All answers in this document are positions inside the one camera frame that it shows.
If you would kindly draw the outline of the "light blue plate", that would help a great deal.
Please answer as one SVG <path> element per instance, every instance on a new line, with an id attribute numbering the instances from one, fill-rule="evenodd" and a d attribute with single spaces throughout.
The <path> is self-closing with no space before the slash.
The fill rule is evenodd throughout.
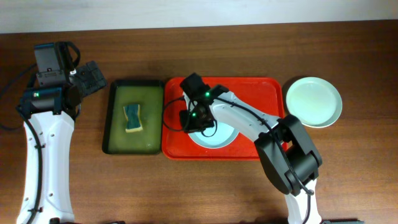
<path id="1" fill-rule="evenodd" d="M 208 149 L 219 149 L 231 144 L 239 131 L 225 123 L 217 122 L 217 126 L 206 128 L 203 132 L 190 133 L 188 136 L 197 145 Z"/>

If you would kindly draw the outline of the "light green plate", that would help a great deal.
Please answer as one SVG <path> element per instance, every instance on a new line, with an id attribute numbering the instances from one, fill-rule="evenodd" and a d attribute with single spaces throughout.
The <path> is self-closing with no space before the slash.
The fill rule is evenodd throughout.
<path id="1" fill-rule="evenodd" d="M 336 87 L 318 77 L 294 81 L 287 90 L 285 103 L 289 113 L 310 128 L 331 126 L 343 111 L 343 100 Z"/>

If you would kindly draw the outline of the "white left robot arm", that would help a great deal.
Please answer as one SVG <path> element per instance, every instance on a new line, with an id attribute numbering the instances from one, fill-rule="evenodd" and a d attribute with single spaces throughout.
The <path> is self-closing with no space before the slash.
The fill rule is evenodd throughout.
<path id="1" fill-rule="evenodd" d="M 107 85 L 90 61 L 65 84 L 28 88 L 17 112 L 24 121 L 27 164 L 23 202 L 17 223 L 73 223 L 69 157 L 75 121 L 85 97 Z"/>

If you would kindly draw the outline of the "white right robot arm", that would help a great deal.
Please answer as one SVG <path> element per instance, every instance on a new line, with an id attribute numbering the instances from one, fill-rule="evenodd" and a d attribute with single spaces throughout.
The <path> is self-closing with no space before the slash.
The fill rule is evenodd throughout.
<path id="1" fill-rule="evenodd" d="M 269 115 L 224 86 L 183 88 L 183 130 L 199 132 L 216 122 L 239 131 L 256 148 L 271 184 L 285 195 L 289 223 L 321 223 L 315 186 L 322 158 L 298 118 Z"/>

